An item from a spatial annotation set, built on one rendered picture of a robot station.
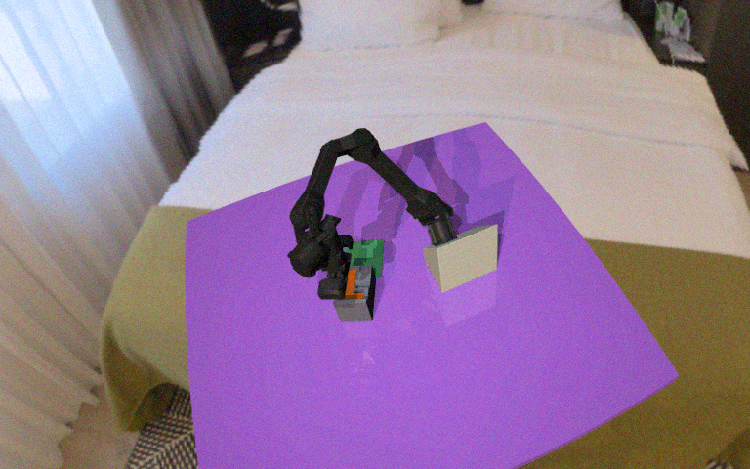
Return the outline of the orange l-shaped part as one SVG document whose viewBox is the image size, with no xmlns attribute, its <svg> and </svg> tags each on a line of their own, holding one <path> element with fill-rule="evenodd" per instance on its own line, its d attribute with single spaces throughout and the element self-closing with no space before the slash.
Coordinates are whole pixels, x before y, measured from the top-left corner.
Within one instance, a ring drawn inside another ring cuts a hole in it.
<svg viewBox="0 0 750 469">
<path fill-rule="evenodd" d="M 343 300 L 363 299 L 363 293 L 354 293 L 355 277 L 356 270 L 349 270 L 347 277 L 348 283 L 346 287 L 345 298 Z"/>
</svg>

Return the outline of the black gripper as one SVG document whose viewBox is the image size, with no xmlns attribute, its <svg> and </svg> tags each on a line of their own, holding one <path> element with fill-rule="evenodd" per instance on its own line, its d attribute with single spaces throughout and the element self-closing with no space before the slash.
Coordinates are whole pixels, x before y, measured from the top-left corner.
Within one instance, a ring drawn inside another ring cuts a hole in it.
<svg viewBox="0 0 750 469">
<path fill-rule="evenodd" d="M 319 282 L 317 295 L 322 300 L 342 300 L 345 298 L 348 283 L 348 273 L 352 254 L 343 251 L 343 247 L 353 249 L 353 238 L 348 234 L 340 234 L 340 248 L 329 255 L 324 255 L 323 272 L 328 272 L 327 277 Z"/>
</svg>

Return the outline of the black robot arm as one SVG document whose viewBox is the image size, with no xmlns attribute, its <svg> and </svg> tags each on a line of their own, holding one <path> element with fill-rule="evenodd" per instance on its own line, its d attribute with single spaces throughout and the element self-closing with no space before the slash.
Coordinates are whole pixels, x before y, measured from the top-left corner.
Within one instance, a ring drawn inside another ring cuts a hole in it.
<svg viewBox="0 0 750 469">
<path fill-rule="evenodd" d="M 299 275 L 316 275 L 317 270 L 325 268 L 322 263 L 324 255 L 340 248 L 336 226 L 341 218 L 329 214 L 323 218 L 324 196 L 337 158 L 345 155 L 369 165 L 406 199 L 406 211 L 423 226 L 428 225 L 432 245 L 436 247 L 457 238 L 450 220 L 452 207 L 433 192 L 419 188 L 381 152 L 372 133 L 359 128 L 350 135 L 330 140 L 320 148 L 307 188 L 290 212 L 289 219 L 294 226 L 298 245 L 287 256 Z M 307 228 L 309 230 L 305 231 Z"/>
</svg>

